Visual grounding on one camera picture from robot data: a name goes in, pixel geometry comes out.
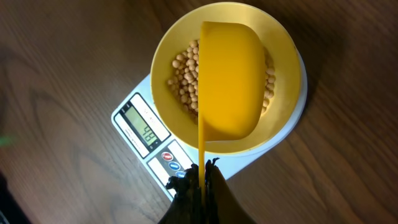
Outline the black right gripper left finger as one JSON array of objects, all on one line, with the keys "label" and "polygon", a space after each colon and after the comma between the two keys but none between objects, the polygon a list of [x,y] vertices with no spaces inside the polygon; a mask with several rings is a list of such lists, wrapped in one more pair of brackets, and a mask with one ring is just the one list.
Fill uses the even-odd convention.
[{"label": "black right gripper left finger", "polygon": [[175,190],[169,209],[158,224],[200,224],[205,222],[198,183],[198,166],[192,164],[184,177],[171,176],[167,190]]}]

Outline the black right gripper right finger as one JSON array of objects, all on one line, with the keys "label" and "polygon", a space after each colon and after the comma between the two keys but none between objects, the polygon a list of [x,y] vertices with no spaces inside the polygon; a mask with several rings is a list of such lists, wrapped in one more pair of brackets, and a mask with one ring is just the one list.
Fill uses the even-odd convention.
[{"label": "black right gripper right finger", "polygon": [[206,222],[217,224],[255,224],[228,187],[216,165],[216,157],[205,164]]}]

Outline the yellow plastic measuring scoop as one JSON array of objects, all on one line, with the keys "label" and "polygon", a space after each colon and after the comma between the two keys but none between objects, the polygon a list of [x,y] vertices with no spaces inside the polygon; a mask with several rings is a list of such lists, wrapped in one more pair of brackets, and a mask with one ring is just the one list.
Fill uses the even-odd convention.
[{"label": "yellow plastic measuring scoop", "polygon": [[266,66],[258,35],[243,24],[203,22],[199,49],[198,181],[204,194],[206,143],[239,140],[253,132]]}]

